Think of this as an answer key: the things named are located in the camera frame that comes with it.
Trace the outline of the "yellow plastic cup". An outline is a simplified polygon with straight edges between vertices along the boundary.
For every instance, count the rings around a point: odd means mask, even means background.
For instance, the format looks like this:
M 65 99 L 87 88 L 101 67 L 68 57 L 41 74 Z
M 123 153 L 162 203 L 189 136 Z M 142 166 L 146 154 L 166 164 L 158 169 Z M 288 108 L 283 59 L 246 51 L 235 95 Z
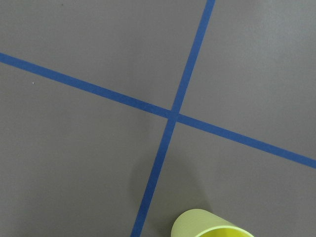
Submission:
M 172 237 L 251 237 L 253 234 L 203 209 L 182 213 L 174 222 Z

